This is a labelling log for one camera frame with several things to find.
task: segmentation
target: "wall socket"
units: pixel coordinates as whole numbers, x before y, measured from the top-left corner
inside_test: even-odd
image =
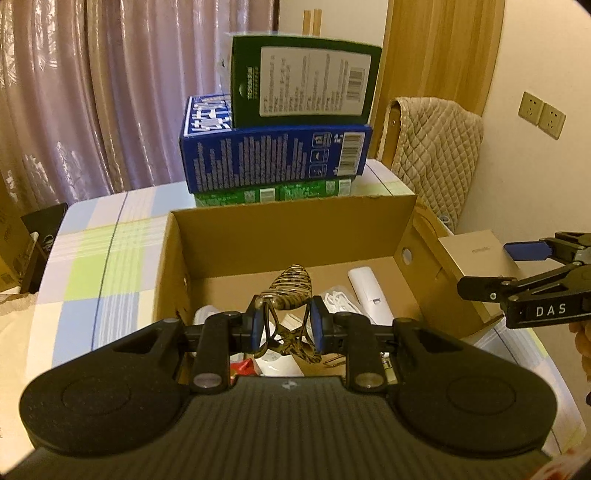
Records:
[[[538,121],[538,127],[552,138],[558,140],[565,120],[566,115],[564,113],[549,103],[545,103]]]
[[[525,118],[529,123],[537,125],[542,114],[544,102],[533,96],[531,93],[523,92],[521,106],[519,107],[519,116]]]

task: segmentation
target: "white wall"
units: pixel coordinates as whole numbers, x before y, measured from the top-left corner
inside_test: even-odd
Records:
[[[566,113],[559,140],[518,117],[524,90]],[[485,137],[459,232],[490,228],[502,242],[591,232],[591,17],[574,0],[506,0],[483,120]],[[584,404],[590,385],[573,336],[564,325],[536,333],[591,432],[591,407]]]
[[[382,46],[388,0],[281,0],[279,31],[301,35],[304,10],[314,20],[315,8],[322,9],[321,37]]]

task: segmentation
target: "quilted chair cover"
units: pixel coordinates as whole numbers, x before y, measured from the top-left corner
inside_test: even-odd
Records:
[[[482,118],[439,98],[396,101],[401,125],[391,170],[437,216],[449,217],[454,231],[478,161]]]

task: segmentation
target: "brown cardboard box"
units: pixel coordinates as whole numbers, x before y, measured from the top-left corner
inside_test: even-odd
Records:
[[[19,286],[33,240],[0,179],[0,291]]]
[[[447,236],[413,195],[300,200],[188,209],[168,217],[154,321],[191,323],[197,308],[244,311],[293,263],[313,290],[349,286],[369,265],[396,317],[423,318],[456,338],[496,320],[457,295],[460,267],[439,242]]]

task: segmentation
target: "pink curtain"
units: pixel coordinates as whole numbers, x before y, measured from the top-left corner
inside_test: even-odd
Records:
[[[23,212],[181,181],[189,95],[273,0],[0,0],[0,173]]]

